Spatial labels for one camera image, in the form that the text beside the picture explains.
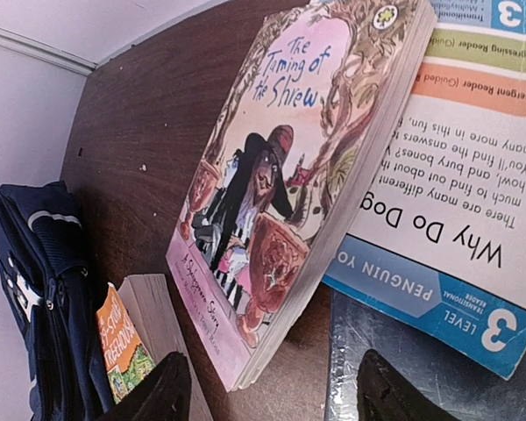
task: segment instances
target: zipper pull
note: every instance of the zipper pull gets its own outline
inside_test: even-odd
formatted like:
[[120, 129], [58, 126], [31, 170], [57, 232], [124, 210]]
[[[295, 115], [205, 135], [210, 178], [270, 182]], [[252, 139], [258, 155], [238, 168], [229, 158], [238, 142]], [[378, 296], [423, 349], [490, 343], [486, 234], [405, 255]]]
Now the zipper pull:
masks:
[[48, 294], [46, 299], [46, 307], [52, 311], [54, 310], [54, 297], [56, 296], [56, 280], [51, 278], [49, 280]]

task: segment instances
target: green stripe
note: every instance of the green stripe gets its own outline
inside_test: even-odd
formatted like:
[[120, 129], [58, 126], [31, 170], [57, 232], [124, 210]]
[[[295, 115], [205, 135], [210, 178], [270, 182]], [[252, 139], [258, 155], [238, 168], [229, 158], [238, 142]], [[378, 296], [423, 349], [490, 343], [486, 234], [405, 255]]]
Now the green stripe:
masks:
[[436, 29], [426, 55], [526, 73], [526, 41], [483, 33]]

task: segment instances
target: wood grain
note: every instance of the wood grain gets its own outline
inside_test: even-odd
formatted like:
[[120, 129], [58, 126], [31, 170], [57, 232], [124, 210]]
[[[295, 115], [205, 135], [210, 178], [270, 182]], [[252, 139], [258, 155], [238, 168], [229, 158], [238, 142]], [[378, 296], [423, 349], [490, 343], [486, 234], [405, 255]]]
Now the wood grain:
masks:
[[119, 284], [129, 274], [167, 274], [215, 420], [323, 419], [327, 288], [318, 289], [260, 379], [225, 394], [164, 259], [196, 164], [263, 18], [304, 3], [235, 0], [99, 68], [86, 83], [62, 170], [82, 201], [104, 279]]

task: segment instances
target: white trim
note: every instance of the white trim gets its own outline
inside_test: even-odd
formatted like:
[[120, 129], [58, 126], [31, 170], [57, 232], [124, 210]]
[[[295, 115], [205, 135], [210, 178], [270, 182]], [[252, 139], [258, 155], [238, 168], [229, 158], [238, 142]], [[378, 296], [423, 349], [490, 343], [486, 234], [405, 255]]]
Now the white trim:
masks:
[[61, 215], [59, 213], [50, 213], [46, 210], [39, 210], [32, 214], [29, 219], [27, 219], [27, 226], [29, 226], [29, 229], [33, 231], [33, 223], [42, 217], [49, 217], [52, 218], [55, 221], [65, 221], [65, 222], [72, 222], [73, 224], [77, 224], [80, 228], [82, 228], [82, 224], [80, 224], [80, 220], [73, 216], [73, 215]]
[[92, 61], [66, 53], [57, 48], [0, 29], [0, 47], [41, 60], [78, 75], [89, 75], [97, 67]]
[[164, 23], [164, 24], [152, 29], [151, 31], [145, 33], [144, 35], [141, 35], [140, 37], [136, 38], [134, 41], [123, 45], [119, 49], [115, 50], [113, 53], [108, 54], [107, 57], [101, 59], [97, 63], [97, 66], [101, 67], [102, 65], [107, 63], [109, 60], [114, 59], [118, 55], [124, 53], [127, 50], [130, 50], [132, 47], [137, 46], [141, 42], [146, 41], [147, 39], [153, 37], [154, 35], [162, 32], [162, 31], [165, 31], [167, 28], [179, 24], [181, 21], [183, 21], [183, 20], [185, 20], [187, 18], [190, 18], [190, 17], [192, 17], [194, 15], [198, 15], [199, 13], [207, 11], [208, 9], [211, 9], [211, 8], [213, 8], [215, 6], [218, 6], [219, 4], [226, 3], [228, 1], [230, 1], [230, 0], [209, 0], [209, 1], [199, 5], [197, 7], [194, 7], [190, 11], [186, 11], [185, 13], [182, 13], [181, 15], [179, 15], [179, 16], [173, 18], [173, 19], [168, 20], [166, 23]]

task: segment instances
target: gray surface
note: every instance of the gray surface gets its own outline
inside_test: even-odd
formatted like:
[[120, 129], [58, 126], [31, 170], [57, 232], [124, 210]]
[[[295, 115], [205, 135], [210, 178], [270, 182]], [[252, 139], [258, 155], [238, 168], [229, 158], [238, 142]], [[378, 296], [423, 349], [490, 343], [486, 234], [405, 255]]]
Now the gray surface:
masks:
[[437, 339], [336, 291], [326, 421], [359, 420], [356, 376], [370, 348], [462, 421], [526, 421], [526, 354], [507, 382]]

